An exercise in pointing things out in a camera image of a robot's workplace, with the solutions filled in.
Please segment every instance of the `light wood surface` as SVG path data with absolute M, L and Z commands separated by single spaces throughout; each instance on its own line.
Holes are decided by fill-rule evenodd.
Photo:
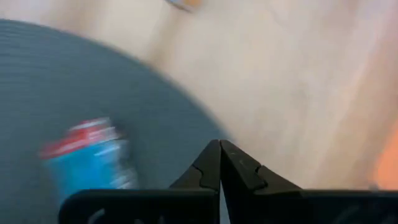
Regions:
M 398 1 L 0 0 L 158 70 L 302 187 L 366 188 L 398 112 Z

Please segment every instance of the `small orange object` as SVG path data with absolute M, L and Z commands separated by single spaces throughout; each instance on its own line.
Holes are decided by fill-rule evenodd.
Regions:
M 398 122 L 377 161 L 373 182 L 380 189 L 398 190 Z
M 195 11 L 201 5 L 201 0 L 168 0 L 173 5 L 186 11 Z

